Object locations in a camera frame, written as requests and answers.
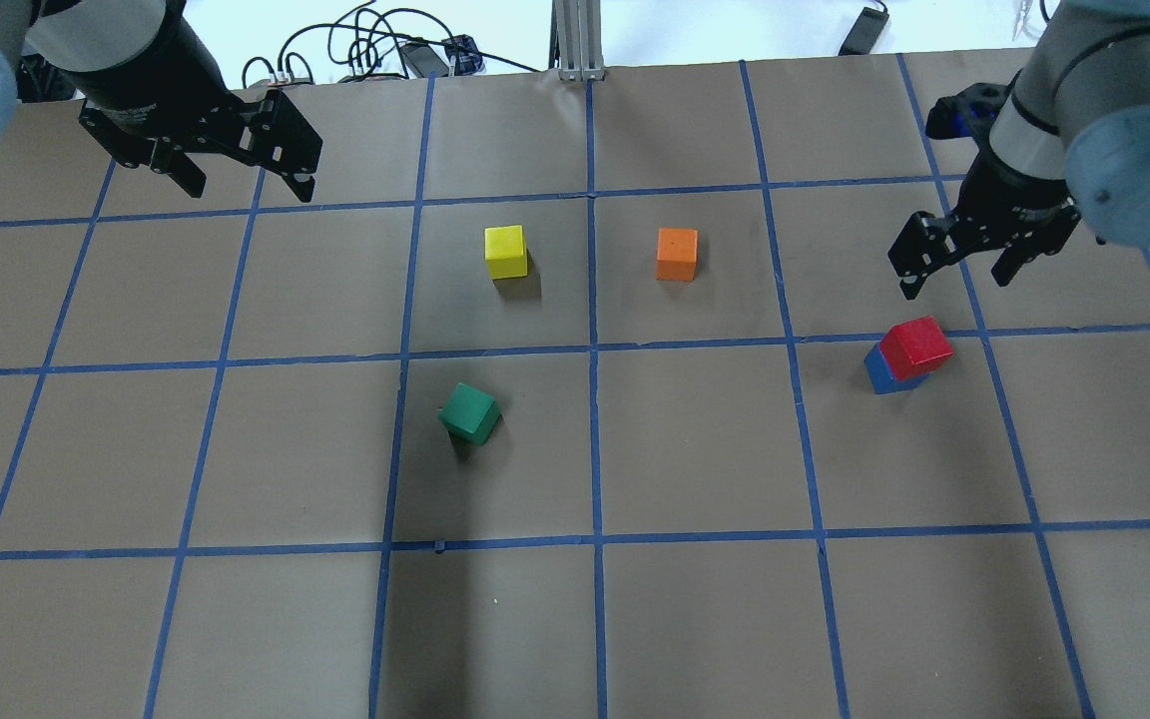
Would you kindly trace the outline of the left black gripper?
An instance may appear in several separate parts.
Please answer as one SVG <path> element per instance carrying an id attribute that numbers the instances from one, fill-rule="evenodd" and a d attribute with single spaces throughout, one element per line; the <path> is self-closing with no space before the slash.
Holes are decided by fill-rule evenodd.
<path id="1" fill-rule="evenodd" d="M 79 127 L 123 167 L 148 167 L 200 199 L 206 174 L 187 152 L 220 154 L 279 174 L 302 204 L 313 200 L 323 140 L 288 87 L 233 92 L 210 70 L 80 72 Z"/>

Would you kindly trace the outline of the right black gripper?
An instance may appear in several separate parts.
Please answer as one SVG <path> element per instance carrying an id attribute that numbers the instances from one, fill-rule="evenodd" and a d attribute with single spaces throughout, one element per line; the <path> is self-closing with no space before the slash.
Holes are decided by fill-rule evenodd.
<path id="1" fill-rule="evenodd" d="M 1080 222 L 1063 181 L 1019 177 L 977 160 L 961 182 L 954 208 L 944 217 L 914 211 L 888 259 L 910 303 L 931 273 L 980 252 L 999 253 L 990 274 L 1005 288 L 1032 260 L 1058 255 Z"/>

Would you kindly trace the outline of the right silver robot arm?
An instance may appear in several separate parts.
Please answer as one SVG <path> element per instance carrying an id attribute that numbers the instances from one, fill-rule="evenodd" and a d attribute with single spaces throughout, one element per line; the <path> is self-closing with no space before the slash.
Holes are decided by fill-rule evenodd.
<path id="1" fill-rule="evenodd" d="M 923 133 L 969 138 L 976 155 L 954 208 L 917 211 L 888 250 L 908 300 L 980 252 L 1009 286 L 1080 225 L 1150 248 L 1150 1 L 1063 1 L 1007 85 L 940 97 Z"/>

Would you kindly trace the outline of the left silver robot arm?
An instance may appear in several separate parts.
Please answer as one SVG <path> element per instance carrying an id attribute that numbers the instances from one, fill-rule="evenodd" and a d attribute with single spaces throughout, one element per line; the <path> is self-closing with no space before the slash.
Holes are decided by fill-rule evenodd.
<path id="1" fill-rule="evenodd" d="M 322 137 L 279 87 L 255 101 L 227 87 L 182 1 L 0 1 L 0 140 L 33 49 L 84 102 L 79 124 L 116 165 L 147 167 L 187 196 L 206 188 L 195 155 L 283 178 L 310 201 Z"/>

